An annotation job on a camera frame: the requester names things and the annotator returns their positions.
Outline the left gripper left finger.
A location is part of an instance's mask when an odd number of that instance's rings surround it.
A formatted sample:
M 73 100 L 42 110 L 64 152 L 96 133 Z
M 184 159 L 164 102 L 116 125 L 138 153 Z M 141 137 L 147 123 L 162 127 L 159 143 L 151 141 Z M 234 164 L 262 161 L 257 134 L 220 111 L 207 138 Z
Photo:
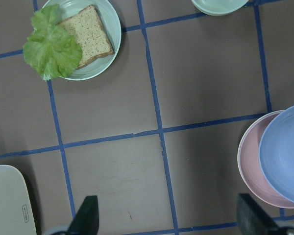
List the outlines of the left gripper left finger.
M 70 224 L 68 235 L 97 235 L 99 230 L 98 197 L 86 196 Z

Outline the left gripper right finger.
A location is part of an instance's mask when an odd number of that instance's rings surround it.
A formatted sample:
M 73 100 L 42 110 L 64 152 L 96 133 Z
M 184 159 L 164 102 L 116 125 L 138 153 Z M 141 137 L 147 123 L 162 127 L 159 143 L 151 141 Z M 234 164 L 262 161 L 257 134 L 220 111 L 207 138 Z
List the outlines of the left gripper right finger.
M 247 193 L 240 193 L 236 207 L 237 225 L 243 235 L 286 235 L 281 228 Z

